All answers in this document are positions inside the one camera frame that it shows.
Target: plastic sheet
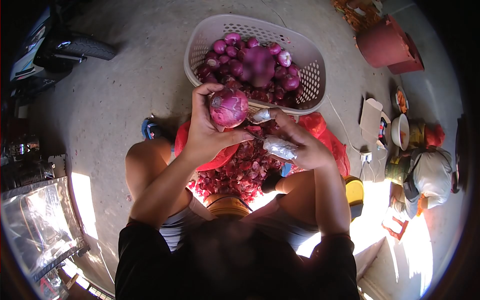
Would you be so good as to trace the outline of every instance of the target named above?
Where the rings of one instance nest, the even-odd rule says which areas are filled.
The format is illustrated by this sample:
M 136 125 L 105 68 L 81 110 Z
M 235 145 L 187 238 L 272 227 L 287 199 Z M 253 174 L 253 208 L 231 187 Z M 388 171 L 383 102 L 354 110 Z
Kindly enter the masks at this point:
M 274 135 L 269 135 L 264 140 L 264 150 L 283 159 L 295 159 L 298 146 Z
M 81 237 L 71 233 L 63 201 L 70 201 L 66 177 L 2 194 L 2 226 L 20 265 L 23 262 L 24 273 L 35 281 L 84 246 Z M 72 214 L 71 206 L 65 209 Z

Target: wall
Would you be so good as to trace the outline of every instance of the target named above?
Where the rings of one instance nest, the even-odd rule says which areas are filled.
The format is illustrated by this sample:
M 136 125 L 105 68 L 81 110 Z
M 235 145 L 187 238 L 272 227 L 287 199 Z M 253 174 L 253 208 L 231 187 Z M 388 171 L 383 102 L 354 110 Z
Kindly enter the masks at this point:
M 456 119 L 462 113 L 458 81 L 434 29 L 411 0 L 389 0 L 391 14 L 409 33 L 425 71 L 401 75 L 410 104 L 409 117 L 441 124 L 442 146 L 455 155 Z M 463 222 L 463 193 L 450 194 L 441 206 L 425 211 L 407 227 L 402 241 L 387 237 L 359 286 L 374 299 L 418 299 L 443 275 L 458 244 Z

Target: white bowl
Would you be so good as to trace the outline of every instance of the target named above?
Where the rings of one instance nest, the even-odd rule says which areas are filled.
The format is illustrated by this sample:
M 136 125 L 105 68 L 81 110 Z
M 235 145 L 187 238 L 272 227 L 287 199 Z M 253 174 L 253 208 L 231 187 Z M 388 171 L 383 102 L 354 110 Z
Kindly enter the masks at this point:
M 410 140 L 410 126 L 408 125 L 408 119 L 405 114 L 401 114 L 400 117 L 395 118 L 391 124 L 391 135 L 392 141 L 395 145 L 399 146 L 400 149 L 405 151 L 408 147 L 408 142 Z M 405 133 L 402 143 L 400 143 L 400 131 Z

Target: hand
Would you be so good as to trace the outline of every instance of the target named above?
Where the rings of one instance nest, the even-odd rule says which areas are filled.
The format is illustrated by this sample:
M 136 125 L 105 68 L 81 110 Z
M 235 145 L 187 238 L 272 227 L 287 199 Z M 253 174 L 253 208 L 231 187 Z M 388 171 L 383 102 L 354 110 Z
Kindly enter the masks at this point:
M 299 146 L 298 157 L 288 162 L 303 169 L 315 169 L 326 165 L 336 166 L 330 150 L 303 127 L 296 124 L 285 112 L 279 108 L 270 108 L 269 112 L 289 140 Z
M 253 139 L 246 130 L 222 132 L 224 128 L 211 120 L 207 95 L 223 88 L 221 84 L 203 84 L 192 92 L 192 121 L 182 154 L 197 166 L 211 161 L 220 150 L 228 146 Z

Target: left hand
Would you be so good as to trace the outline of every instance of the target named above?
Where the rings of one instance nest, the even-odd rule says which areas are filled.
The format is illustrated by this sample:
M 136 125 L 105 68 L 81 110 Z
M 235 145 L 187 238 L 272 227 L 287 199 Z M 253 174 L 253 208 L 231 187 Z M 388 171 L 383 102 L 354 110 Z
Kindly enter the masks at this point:
M 224 128 L 219 128 L 210 118 L 207 95 L 223 88 L 221 84 L 208 83 L 192 92 L 192 120 L 182 154 L 197 167 L 210 162 L 220 150 L 253 139 L 246 130 L 221 132 Z

